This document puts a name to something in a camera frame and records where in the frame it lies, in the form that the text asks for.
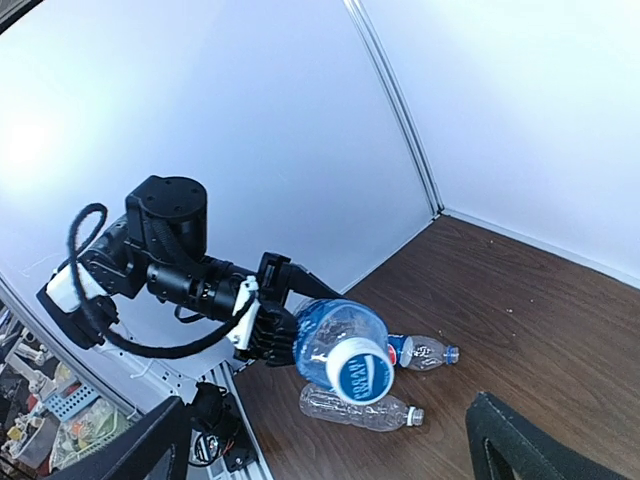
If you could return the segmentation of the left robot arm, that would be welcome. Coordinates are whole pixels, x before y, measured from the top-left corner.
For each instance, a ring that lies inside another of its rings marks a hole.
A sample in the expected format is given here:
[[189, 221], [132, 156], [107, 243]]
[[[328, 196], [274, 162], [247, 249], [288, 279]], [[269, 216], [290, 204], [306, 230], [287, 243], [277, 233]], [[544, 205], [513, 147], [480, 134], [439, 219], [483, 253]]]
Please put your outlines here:
[[[150, 359], [181, 359], [229, 340], [240, 362], [294, 364], [297, 321], [285, 303], [290, 292], [310, 299], [339, 293], [290, 258], [266, 252], [251, 271], [210, 257], [207, 192], [187, 177], [149, 176], [125, 199], [112, 225], [100, 203], [84, 207], [67, 234], [68, 257], [36, 297], [76, 346], [107, 343]], [[174, 305], [175, 318], [219, 322], [213, 332], [182, 346], [146, 346], [125, 337], [114, 296], [135, 298], [147, 289]]]

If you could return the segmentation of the blue label water bottle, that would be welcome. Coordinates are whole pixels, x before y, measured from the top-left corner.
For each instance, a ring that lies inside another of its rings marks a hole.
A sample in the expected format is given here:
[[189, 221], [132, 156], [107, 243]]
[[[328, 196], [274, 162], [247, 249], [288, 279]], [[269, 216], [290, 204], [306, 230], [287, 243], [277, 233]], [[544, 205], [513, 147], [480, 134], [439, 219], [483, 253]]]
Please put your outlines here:
[[370, 405], [394, 382], [386, 323], [369, 307], [347, 299], [318, 299], [294, 313], [293, 355], [298, 373], [353, 405]]

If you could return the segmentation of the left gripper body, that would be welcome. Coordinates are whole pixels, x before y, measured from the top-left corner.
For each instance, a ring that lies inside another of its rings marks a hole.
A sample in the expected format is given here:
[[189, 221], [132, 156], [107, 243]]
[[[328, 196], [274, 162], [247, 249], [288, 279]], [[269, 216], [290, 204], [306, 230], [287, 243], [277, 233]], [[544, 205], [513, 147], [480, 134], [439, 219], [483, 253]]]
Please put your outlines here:
[[293, 344], [297, 325], [293, 315], [285, 308], [292, 267], [289, 257], [271, 252], [263, 254], [257, 272], [260, 306], [247, 348], [236, 348], [234, 351], [236, 360], [261, 360], [269, 367], [295, 364]]

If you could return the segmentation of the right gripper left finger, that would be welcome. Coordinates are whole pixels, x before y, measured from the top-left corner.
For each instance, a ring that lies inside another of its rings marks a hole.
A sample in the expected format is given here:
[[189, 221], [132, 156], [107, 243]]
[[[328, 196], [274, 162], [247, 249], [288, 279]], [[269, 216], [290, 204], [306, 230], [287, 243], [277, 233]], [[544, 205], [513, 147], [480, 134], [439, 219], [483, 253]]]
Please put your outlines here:
[[187, 406], [165, 399], [106, 447], [50, 477], [57, 480], [184, 479], [191, 446]]

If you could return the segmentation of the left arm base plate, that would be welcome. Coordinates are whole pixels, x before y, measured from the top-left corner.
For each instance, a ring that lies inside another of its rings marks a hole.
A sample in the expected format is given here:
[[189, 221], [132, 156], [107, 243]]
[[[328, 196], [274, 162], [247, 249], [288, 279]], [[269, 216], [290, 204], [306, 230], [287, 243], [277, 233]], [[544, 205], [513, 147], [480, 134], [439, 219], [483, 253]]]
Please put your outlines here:
[[196, 394], [187, 406], [188, 417], [193, 432], [193, 440], [188, 464], [196, 468], [210, 466], [220, 455], [219, 442], [234, 443], [240, 432], [240, 419], [225, 402], [227, 391], [224, 387], [198, 382]]

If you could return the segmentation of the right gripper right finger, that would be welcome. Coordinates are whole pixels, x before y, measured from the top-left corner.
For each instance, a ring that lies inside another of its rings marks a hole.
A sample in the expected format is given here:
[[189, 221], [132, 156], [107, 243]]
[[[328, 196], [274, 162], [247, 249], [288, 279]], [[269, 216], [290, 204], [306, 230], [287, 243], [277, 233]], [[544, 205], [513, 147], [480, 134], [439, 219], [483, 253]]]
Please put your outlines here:
[[466, 411], [476, 479], [621, 479], [623, 476], [559, 443], [490, 392]]

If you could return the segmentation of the Pepsi label plastic bottle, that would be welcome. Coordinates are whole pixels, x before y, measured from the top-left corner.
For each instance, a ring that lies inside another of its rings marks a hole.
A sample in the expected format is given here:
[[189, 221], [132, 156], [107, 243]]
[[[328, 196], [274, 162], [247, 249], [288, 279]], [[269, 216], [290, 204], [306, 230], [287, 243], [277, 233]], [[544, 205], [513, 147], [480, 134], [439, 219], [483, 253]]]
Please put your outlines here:
[[413, 371], [430, 371], [459, 361], [457, 346], [444, 345], [440, 341], [422, 335], [388, 335], [391, 362], [398, 368]]

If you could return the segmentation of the white blue-printed bottle cap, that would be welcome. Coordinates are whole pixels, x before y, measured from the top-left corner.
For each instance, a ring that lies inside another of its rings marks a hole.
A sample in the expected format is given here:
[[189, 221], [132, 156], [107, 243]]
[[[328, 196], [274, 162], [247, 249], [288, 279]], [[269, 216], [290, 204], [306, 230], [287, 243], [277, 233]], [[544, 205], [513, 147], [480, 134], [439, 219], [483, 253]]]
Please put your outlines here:
[[373, 404], [387, 395], [394, 381], [388, 352], [374, 341], [353, 337], [331, 349], [326, 375], [332, 390], [347, 403]]

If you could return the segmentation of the clear unlabeled plastic bottle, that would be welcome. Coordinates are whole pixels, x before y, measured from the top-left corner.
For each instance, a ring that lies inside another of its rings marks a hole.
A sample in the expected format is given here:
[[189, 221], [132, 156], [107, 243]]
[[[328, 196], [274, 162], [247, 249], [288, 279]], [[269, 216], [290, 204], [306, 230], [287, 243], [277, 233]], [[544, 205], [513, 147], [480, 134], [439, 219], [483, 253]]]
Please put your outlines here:
[[299, 396], [300, 411], [310, 418], [387, 433], [403, 427], [419, 427], [425, 420], [422, 408], [407, 405], [392, 395], [369, 405], [355, 405], [335, 392], [307, 384]]

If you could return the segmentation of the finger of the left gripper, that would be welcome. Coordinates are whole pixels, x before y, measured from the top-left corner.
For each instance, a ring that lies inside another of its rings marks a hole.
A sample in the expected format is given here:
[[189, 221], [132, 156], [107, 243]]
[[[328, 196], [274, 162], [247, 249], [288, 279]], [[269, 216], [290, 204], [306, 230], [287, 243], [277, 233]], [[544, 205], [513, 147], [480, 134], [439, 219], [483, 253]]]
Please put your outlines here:
[[344, 296], [299, 264], [289, 264], [288, 288], [311, 299], [343, 299]]

